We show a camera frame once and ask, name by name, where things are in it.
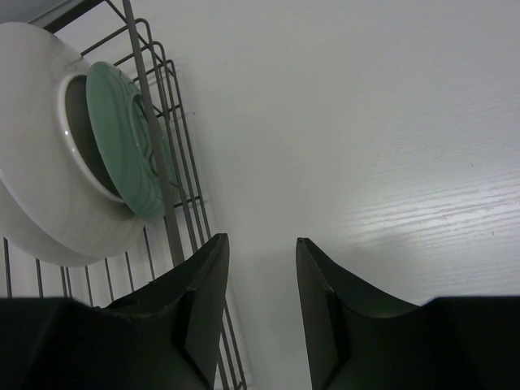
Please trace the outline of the small blue floral plate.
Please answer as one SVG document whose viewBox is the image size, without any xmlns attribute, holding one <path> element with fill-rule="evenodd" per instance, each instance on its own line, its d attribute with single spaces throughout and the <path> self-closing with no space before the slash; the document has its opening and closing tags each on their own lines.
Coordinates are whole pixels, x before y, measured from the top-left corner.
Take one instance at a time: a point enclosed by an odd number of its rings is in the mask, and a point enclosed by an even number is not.
<svg viewBox="0 0 520 390">
<path fill-rule="evenodd" d="M 94 140 L 115 190 L 146 222 L 166 214 L 142 92 L 114 65 L 99 61 L 86 78 Z"/>
</svg>

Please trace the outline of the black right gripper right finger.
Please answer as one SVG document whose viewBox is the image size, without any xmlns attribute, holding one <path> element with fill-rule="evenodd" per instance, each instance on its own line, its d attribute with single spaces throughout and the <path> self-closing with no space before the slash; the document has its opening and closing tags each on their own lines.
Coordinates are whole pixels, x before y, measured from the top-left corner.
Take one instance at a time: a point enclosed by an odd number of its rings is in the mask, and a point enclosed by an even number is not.
<svg viewBox="0 0 520 390">
<path fill-rule="evenodd" d="M 427 314 L 345 270 L 311 239 L 296 247 L 297 283 L 314 389 L 420 388 Z"/>
</svg>

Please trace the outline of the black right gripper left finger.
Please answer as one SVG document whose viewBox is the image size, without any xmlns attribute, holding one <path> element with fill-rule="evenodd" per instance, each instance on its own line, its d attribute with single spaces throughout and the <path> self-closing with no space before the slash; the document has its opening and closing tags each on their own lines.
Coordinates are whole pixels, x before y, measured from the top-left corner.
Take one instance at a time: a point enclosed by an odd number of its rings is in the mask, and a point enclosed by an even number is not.
<svg viewBox="0 0 520 390">
<path fill-rule="evenodd" d="M 188 260 L 109 304 L 100 389 L 212 389 L 228 283 L 219 233 Z"/>
</svg>

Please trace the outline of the white plate grey rim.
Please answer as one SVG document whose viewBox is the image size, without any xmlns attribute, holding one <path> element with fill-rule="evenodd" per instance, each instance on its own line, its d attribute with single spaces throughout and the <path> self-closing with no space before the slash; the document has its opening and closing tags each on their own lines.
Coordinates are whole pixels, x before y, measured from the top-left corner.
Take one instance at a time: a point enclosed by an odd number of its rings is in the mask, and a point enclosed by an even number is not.
<svg viewBox="0 0 520 390">
<path fill-rule="evenodd" d="M 82 267 L 130 249 L 144 226 L 93 138 L 89 64 L 31 24 L 1 26 L 1 233 L 44 262 Z"/>
</svg>

